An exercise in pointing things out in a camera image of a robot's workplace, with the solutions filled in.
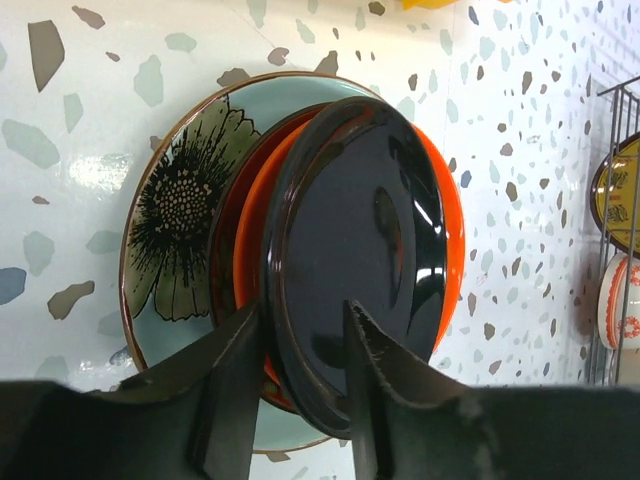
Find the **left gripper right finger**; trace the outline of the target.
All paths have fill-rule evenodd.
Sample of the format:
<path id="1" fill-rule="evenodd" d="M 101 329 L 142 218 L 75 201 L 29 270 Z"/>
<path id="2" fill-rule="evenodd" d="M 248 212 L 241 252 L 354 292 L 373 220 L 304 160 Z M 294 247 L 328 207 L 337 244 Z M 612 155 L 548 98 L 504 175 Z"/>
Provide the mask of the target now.
<path id="1" fill-rule="evenodd" d="M 473 388 L 431 368 L 355 301 L 343 305 L 359 479 L 635 479 L 633 386 Z"/>

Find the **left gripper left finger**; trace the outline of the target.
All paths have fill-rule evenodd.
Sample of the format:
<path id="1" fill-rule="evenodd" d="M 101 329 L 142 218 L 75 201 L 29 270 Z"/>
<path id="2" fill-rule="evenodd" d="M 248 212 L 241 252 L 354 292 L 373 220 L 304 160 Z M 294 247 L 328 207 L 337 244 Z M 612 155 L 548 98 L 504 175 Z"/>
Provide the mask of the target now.
<path id="1" fill-rule="evenodd" d="M 1 384 L 4 479 L 245 479 L 262 385 L 251 303 L 113 391 Z"/>

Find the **large celadon green plate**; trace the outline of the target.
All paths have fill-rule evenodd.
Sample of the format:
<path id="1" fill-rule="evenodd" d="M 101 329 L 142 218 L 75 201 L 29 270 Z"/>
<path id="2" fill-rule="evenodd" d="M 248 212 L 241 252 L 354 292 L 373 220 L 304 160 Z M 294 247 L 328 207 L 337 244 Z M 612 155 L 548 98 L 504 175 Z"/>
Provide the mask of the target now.
<path id="1" fill-rule="evenodd" d="M 122 323 L 138 369 L 216 327 L 209 234 L 223 189 L 249 148 L 299 110 L 366 94 L 353 81 L 314 72 L 265 74 L 214 93 L 171 130 L 140 179 L 120 257 Z"/>

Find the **dark red lacquer plate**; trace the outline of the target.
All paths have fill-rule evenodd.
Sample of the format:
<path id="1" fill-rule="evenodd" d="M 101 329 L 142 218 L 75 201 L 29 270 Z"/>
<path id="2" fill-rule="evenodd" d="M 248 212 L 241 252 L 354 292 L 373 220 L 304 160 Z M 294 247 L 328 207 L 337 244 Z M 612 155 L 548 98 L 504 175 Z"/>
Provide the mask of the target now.
<path id="1" fill-rule="evenodd" d="M 210 229 L 209 296 L 211 322 L 218 326 L 236 311 L 233 285 L 233 251 L 241 211 L 251 184 L 273 150 L 296 128 L 311 120 L 326 102 L 299 110 L 260 136 L 244 155 L 224 187 Z"/>

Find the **glossy black plate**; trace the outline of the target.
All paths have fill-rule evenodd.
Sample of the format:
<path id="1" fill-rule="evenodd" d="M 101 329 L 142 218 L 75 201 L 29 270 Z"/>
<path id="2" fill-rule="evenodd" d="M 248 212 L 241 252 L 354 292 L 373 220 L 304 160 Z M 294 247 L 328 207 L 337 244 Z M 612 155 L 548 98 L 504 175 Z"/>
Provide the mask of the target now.
<path id="1" fill-rule="evenodd" d="M 440 190 L 413 126 L 373 97 L 324 108 L 277 176 L 259 276 L 269 355 L 311 426 L 351 435 L 344 303 L 359 303 L 388 336 L 428 360 L 446 267 Z"/>

